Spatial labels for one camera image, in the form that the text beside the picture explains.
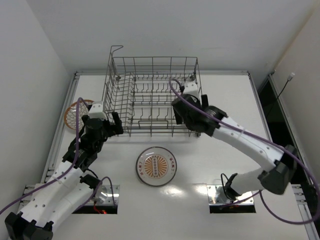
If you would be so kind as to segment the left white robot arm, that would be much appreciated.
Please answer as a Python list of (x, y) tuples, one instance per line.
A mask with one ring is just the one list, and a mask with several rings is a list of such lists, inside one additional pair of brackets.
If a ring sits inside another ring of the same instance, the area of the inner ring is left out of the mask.
[(122, 121), (112, 112), (106, 116), (84, 115), (76, 133), (49, 181), (31, 192), (30, 202), (4, 220), (11, 240), (50, 240), (55, 230), (73, 212), (95, 197), (103, 180), (87, 174), (108, 138), (123, 134)]

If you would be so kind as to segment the orange sunburst plate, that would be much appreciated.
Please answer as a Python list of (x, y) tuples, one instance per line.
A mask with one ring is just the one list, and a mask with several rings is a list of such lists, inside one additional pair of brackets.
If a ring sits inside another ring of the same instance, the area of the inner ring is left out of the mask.
[(149, 187), (162, 187), (176, 176), (178, 164), (171, 151), (164, 147), (152, 146), (138, 156), (135, 172), (138, 179)]

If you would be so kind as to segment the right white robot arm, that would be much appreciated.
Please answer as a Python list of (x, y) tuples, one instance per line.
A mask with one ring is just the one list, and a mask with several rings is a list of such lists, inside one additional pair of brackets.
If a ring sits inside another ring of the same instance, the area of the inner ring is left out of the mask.
[(202, 105), (192, 95), (182, 94), (171, 105), (177, 124), (185, 124), (191, 131), (229, 144), (260, 166), (253, 171), (232, 174), (223, 187), (227, 199), (234, 201), (249, 191), (284, 194), (297, 169), (297, 163), (290, 157), (296, 155), (295, 147), (287, 145), (280, 150), (242, 133), (242, 127), (226, 112), (212, 105)]

